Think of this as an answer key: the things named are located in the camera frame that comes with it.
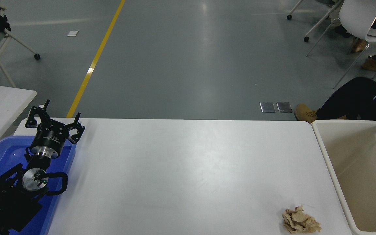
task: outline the plastic storage bin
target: plastic storage bin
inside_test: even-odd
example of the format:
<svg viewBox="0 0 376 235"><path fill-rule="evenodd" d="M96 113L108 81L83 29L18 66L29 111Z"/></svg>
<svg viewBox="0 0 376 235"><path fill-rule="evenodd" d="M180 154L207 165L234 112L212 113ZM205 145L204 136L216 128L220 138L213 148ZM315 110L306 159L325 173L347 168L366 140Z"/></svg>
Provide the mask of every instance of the plastic storage bin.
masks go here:
<svg viewBox="0 0 376 235"><path fill-rule="evenodd" d="M376 121L317 120L312 127L352 233L376 235Z"/></svg>
<svg viewBox="0 0 376 235"><path fill-rule="evenodd" d="M24 158L26 147L30 146L34 136L9 136L0 141L0 175L5 173L10 168L18 163L23 164L23 168L27 166L27 161ZM75 155L75 145L68 140L62 150L61 156L53 159L47 172L65 172L67 173L72 165ZM51 191L59 190L62 187L62 182L58 178L49 179L48 187ZM58 201L58 196L44 196L39 203L43 208L37 215L27 224L21 231L17 232L10 230L10 235L46 235L53 217L53 213Z"/></svg>

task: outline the white chair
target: white chair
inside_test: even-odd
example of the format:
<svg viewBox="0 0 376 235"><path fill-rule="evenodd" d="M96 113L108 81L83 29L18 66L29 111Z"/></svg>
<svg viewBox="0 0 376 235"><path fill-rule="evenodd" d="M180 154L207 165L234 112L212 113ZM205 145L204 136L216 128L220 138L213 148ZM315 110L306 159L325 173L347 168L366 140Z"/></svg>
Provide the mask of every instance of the white chair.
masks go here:
<svg viewBox="0 0 376 235"><path fill-rule="evenodd" d="M304 0L299 0L298 3L292 8L292 10L290 11L290 13L287 15L287 20L291 20L292 19L292 13L295 11L295 9L298 8L298 6L303 2ZM339 6L340 6L340 3L341 3L342 0L339 0L337 1L336 4L333 5L333 7L305 34L304 36L304 42L308 42L309 40L309 35L310 33L312 33L316 28L318 28L321 23L329 17L329 15L334 11L336 10Z"/></svg>
<svg viewBox="0 0 376 235"><path fill-rule="evenodd" d="M4 15L4 10L6 10L6 7L5 6L2 6L0 5L0 15L3 16ZM19 38L15 37L10 31L8 30L4 30L4 32L1 32L0 33L0 42L5 38L5 41L1 44L0 46L0 68L2 70L2 72L4 73L4 75L6 76L7 80L9 81L9 83L12 85L12 87L16 88L17 86L15 86L15 83L12 81L11 77L9 76L8 72L5 70L4 66L2 65L1 63L1 54L4 52L4 50L6 49L6 47L8 46L9 42L11 41L11 38L13 38L14 40L16 40L17 42L19 42L21 45L23 45L25 48L27 48L28 50L30 50L31 52L33 52L34 54L34 59L36 60L39 60L40 59L40 55L34 50L32 49L30 46L28 46L27 44L25 44L25 42L23 42L22 40L20 40Z"/></svg>
<svg viewBox="0 0 376 235"><path fill-rule="evenodd" d="M343 27L352 35L357 38L366 40L367 46L365 49L359 54L359 56L353 61L353 63L349 66L346 70L344 75L340 78L340 80L336 83L333 87L336 86L342 81L345 77L346 73L348 73L349 69L358 61L364 51L369 47L369 43L376 42L376 36L369 35L370 28L373 22L376 19L376 0L345 0L343 2L342 9L339 12L339 18L335 20L340 20ZM323 32L319 40L314 44L314 46L310 49L306 56L310 54L310 52L315 48L317 43L326 33L327 29Z"/></svg>

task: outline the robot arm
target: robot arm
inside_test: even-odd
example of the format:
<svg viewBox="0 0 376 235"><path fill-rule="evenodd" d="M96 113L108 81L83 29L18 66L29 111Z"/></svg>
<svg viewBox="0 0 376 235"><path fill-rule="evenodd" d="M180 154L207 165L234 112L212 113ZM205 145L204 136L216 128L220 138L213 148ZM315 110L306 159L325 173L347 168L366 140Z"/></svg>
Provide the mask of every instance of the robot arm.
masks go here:
<svg viewBox="0 0 376 235"><path fill-rule="evenodd" d="M46 171L51 159L60 156L65 141L78 142L85 127L79 123L80 113L68 125L51 119L46 113L48 103L32 107L28 116L25 127L37 128L37 134L24 155L27 166L24 169L18 164L0 176L0 235L8 235L10 229L20 232L42 208L38 201L43 196L59 195L67 189L66 173ZM41 120L38 125L36 115ZM69 131L74 129L77 133L70 136ZM62 178L62 188L49 191L48 180L57 177Z"/></svg>

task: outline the yellow floor line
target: yellow floor line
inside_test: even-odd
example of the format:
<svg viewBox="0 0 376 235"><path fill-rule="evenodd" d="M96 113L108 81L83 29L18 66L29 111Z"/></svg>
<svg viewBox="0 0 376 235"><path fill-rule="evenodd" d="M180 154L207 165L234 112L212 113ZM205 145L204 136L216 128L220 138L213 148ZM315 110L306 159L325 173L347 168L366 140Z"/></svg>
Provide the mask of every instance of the yellow floor line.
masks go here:
<svg viewBox="0 0 376 235"><path fill-rule="evenodd" d="M125 1L126 0L121 0L120 5L118 6L118 9L115 12L114 18L112 18L112 21L111 21L111 23L110 23L110 25L108 27L108 30L105 33L104 39L102 40L101 45L98 48L98 51L95 54L94 59L92 60L91 66L89 67L88 72L86 73L84 81L82 82L81 87L79 88L79 91L76 94L75 99L73 100L72 105L70 106L69 112L68 112L68 114L66 116L67 118L72 118L73 115L74 115L74 113L75 113L75 111L76 111L76 107L78 107L79 101L82 98L82 94L84 93L84 91L86 89L86 85L88 85L89 79L92 76L92 72L94 71L95 66L98 63L98 59L100 58L101 53L104 50L104 47L105 47L105 45L106 45L106 43L108 41L108 38L109 38L109 36L111 34L112 29L114 28L115 22L117 21L118 15L120 14L121 9L123 8L123 5L124 5Z"/></svg>

